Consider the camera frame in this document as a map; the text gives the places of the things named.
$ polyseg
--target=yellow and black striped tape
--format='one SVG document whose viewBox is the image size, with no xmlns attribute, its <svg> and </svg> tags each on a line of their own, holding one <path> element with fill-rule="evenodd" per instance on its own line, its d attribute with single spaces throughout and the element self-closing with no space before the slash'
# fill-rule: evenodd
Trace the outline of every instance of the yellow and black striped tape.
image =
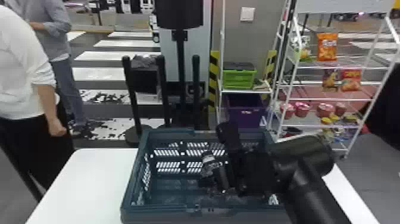
<svg viewBox="0 0 400 224">
<path fill-rule="evenodd" d="M 268 81 L 268 83 L 271 84 L 272 78 L 274 76 L 274 69 L 275 69 L 275 62 L 276 62 L 276 50 L 270 50 L 268 51 L 268 57 L 266 60 L 265 64 L 265 79 Z"/>
<path fill-rule="evenodd" d="M 217 105 L 218 95 L 218 60 L 220 58 L 219 51 L 211 51 L 210 55 L 210 79 L 208 81 L 208 112 L 215 112 L 215 106 Z"/>
</svg>

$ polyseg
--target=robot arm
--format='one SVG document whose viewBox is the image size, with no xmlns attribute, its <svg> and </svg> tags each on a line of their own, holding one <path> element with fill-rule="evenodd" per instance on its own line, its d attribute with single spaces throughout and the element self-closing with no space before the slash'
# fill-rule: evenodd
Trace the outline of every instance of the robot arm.
<svg viewBox="0 0 400 224">
<path fill-rule="evenodd" d="M 316 136 L 257 150 L 242 147 L 233 123 L 218 125 L 217 135 L 230 160 L 225 170 L 214 169 L 214 184 L 219 191 L 235 188 L 240 197 L 277 194 L 296 224 L 350 223 L 322 180 L 335 162 L 332 149 Z"/>
</svg>

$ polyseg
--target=person's hand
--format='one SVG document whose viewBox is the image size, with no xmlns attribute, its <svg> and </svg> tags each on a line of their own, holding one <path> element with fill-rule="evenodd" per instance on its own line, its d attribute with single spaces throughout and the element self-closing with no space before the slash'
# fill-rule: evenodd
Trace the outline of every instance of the person's hand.
<svg viewBox="0 0 400 224">
<path fill-rule="evenodd" d="M 44 30 L 45 29 L 45 25 L 43 25 L 43 23 L 29 22 L 29 25 L 34 30 Z"/>
<path fill-rule="evenodd" d="M 47 121 L 49 125 L 49 133 L 53 137 L 61 137 L 67 133 L 67 129 L 63 127 L 60 120 L 53 119 Z"/>
</svg>

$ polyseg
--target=purple bin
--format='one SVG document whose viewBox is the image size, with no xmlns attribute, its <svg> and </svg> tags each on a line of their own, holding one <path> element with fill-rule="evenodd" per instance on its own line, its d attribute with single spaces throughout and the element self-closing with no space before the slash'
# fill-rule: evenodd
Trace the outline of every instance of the purple bin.
<svg viewBox="0 0 400 224">
<path fill-rule="evenodd" d="M 259 94 L 227 94 L 229 120 L 241 128 L 258 128 L 265 108 Z"/>
</svg>

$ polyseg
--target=green basket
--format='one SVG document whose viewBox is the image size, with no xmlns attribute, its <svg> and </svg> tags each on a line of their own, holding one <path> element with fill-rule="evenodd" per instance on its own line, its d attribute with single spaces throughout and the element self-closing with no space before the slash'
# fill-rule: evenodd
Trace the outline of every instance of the green basket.
<svg viewBox="0 0 400 224">
<path fill-rule="evenodd" d="M 256 70 L 224 70 L 224 89 L 252 89 Z"/>
</svg>

